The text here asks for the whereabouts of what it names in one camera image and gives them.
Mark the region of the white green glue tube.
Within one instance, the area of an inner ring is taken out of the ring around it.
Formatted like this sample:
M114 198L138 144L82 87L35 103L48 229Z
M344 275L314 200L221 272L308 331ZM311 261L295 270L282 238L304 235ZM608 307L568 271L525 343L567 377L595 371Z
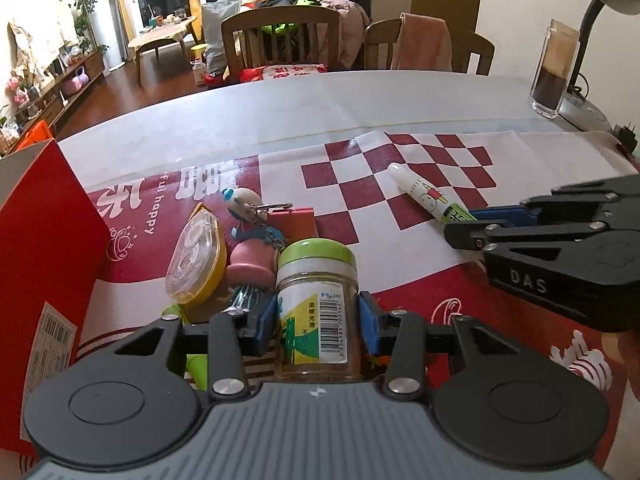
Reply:
M392 162L386 171L398 188L407 193L436 220L442 223L475 221L475 217L469 211L456 202L448 200L434 184L408 167Z

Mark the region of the green-lid spice jar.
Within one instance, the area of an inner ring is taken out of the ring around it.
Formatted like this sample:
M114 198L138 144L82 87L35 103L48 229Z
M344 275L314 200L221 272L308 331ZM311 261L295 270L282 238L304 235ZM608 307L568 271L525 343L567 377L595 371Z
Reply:
M281 382L360 378L356 257L327 238L307 238L278 260L276 377Z

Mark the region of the pink figurine toy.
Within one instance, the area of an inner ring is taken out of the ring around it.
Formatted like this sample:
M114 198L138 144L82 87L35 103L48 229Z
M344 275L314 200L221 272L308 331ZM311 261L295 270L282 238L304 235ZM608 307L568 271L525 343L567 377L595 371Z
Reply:
M285 246L282 232L267 223L269 214L288 211L293 205L265 205L249 188L224 188L221 195L229 214L238 222L231 229L235 246L226 269L236 289L227 311L247 312L258 303L262 292L273 290L278 255Z

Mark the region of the yellow correction tape dispenser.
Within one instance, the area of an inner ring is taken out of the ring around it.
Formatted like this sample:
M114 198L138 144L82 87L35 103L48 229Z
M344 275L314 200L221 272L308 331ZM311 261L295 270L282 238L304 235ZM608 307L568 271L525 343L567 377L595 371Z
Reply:
M192 211L171 256L165 278L167 295L175 304L197 306L224 278L227 245L218 218L202 203Z

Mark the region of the glass jar with dark contents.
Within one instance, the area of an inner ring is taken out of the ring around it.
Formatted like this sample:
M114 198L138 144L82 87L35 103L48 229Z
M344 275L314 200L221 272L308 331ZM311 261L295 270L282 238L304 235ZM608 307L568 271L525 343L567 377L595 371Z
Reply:
M579 32L552 18L529 92L533 110L545 118L559 115L578 47Z

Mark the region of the pink cloth on chair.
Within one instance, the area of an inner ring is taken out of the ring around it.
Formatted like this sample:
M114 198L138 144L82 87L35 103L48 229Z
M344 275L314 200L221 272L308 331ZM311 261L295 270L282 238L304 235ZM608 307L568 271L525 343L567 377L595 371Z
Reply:
M401 13L392 70L450 72L452 47L447 23L432 16Z

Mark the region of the red white cardboard box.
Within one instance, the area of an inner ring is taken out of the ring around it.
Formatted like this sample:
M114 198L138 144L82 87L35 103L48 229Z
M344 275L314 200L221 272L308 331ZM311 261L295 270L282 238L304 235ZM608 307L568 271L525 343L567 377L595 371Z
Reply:
M27 397L75 359L110 234L58 144L1 162L1 447L34 452Z

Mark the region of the wooden chair with pink cloth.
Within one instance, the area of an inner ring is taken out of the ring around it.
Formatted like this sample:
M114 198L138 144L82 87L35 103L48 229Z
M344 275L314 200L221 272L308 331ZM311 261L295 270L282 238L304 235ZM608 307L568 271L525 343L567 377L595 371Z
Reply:
M495 46L476 32L453 30L441 18L403 13L370 24L363 41L366 70L434 70L466 74L471 56L475 73L488 76Z

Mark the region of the desk lamp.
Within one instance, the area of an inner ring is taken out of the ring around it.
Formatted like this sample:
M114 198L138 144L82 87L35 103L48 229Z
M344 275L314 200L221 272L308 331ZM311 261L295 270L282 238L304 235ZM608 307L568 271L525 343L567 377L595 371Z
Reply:
M591 0L561 115L580 130L639 128L639 0Z

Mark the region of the red patterned seat cushion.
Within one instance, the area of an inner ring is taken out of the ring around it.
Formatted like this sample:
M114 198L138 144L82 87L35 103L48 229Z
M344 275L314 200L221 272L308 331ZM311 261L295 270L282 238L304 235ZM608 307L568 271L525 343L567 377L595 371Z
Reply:
M296 76L309 76L325 74L327 71L328 69L323 64L266 65L243 68L239 73L239 82L254 82Z

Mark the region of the wooden chair with cushion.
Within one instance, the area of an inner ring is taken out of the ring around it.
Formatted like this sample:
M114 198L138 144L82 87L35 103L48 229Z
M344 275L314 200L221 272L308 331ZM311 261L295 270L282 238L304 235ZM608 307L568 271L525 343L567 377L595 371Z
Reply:
M321 64L338 69L340 14L323 6L250 9L221 23L228 81L242 70L273 65Z

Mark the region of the orange gift box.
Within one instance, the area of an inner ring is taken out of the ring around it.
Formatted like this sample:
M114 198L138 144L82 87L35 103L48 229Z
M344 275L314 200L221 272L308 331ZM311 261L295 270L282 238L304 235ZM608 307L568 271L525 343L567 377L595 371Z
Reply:
M36 122L35 125L31 126L28 131L26 131L21 140L19 140L16 144L15 149L17 151L22 148L28 148L32 144L37 144L40 142L47 142L53 139L53 134L47 122L41 119L39 122Z

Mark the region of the wooden TV console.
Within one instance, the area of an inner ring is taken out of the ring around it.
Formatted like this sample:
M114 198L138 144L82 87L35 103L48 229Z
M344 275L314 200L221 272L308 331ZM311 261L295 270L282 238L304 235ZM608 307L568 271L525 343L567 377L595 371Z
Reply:
M6 131L17 132L18 137L9 139L1 135L1 155L16 151L18 144L40 120L47 124L52 136L57 136L58 128L70 118L76 102L103 77L104 68L100 51L84 54L43 87L33 101L21 105L15 116L17 129L6 124Z

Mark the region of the yellow giraffe toy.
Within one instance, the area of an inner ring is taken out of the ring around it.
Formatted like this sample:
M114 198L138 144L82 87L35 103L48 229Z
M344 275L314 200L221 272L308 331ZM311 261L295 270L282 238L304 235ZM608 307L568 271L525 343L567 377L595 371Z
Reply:
M188 0L189 9L193 18L192 28L194 39L197 44L201 44L204 40L203 24L202 24L202 5L201 0Z

